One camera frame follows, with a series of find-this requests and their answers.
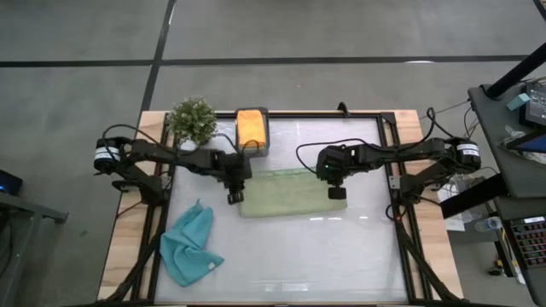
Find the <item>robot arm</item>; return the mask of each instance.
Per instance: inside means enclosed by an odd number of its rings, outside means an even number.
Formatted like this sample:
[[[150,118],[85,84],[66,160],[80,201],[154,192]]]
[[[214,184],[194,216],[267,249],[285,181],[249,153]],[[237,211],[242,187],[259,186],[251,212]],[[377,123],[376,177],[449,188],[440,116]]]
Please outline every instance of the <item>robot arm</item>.
[[[330,199],[346,198],[346,191],[341,187],[343,180],[358,172],[376,170],[385,164],[431,159],[436,161],[416,175],[404,175],[391,185],[399,186],[401,195],[416,203],[423,189],[433,183],[443,183],[455,174],[467,174],[477,171],[481,165],[476,143],[454,137],[448,140],[431,138],[424,142],[404,144],[402,146],[381,147],[374,144],[353,146],[328,146],[317,159],[317,177],[325,180],[333,188],[328,190]]]
[[[94,167],[99,174],[115,172],[124,178],[122,182],[113,182],[115,188],[121,190],[121,186],[137,186],[145,203],[165,200],[161,178],[149,176],[138,168],[135,163],[140,161],[182,166],[195,174],[215,177],[229,190],[230,205],[244,200],[244,181],[252,177],[248,158],[239,153],[214,149],[175,151],[160,144],[126,137],[99,139],[96,142]]]

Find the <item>blue cloth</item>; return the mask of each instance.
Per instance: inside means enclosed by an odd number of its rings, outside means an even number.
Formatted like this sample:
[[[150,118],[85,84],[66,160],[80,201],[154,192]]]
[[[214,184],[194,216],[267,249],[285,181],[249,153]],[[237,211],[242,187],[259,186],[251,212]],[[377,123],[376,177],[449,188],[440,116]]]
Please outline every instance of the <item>blue cloth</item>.
[[[224,259],[203,251],[212,226],[212,209],[199,200],[161,236],[160,253],[167,272],[187,287],[218,267]]]

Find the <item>green plant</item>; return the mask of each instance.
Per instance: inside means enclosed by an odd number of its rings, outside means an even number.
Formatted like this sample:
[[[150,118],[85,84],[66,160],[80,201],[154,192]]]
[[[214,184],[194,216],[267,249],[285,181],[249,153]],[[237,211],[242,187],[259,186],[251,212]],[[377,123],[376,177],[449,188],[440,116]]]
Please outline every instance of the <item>green plant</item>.
[[[185,98],[176,103],[169,113],[169,129],[182,142],[193,141],[200,145],[208,142],[216,130],[216,115],[214,109],[200,96]]]

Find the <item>sponge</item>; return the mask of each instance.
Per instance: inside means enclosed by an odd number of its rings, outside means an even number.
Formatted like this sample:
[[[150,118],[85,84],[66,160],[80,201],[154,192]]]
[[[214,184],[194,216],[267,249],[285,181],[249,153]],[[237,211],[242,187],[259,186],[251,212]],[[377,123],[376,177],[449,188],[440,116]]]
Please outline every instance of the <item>sponge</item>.
[[[265,146],[264,117],[259,110],[241,110],[237,113],[238,147],[262,148]]]

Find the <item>concrete floor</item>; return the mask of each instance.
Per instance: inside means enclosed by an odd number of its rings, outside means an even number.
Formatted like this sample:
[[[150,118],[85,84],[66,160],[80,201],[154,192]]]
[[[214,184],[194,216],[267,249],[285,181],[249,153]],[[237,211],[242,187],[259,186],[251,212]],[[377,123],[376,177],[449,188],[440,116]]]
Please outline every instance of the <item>concrete floor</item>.
[[[151,59],[166,4],[3,1],[0,61]],[[546,41],[545,28],[529,0],[179,0],[164,58],[520,55]],[[424,113],[466,100],[468,87],[493,82],[514,65],[162,67],[151,109],[203,95],[217,109],[332,109],[344,101],[354,109]],[[0,169],[25,180],[25,198],[70,211],[63,226],[43,224],[17,306],[95,299],[119,201],[108,178],[92,176],[95,141],[108,125],[137,122],[148,73],[148,67],[0,68]],[[534,75],[546,75],[546,68]],[[462,135],[466,108],[441,113],[438,121]],[[495,166],[481,130],[474,138],[484,165]],[[453,249],[466,298],[531,305],[525,287],[486,275],[492,244]]]

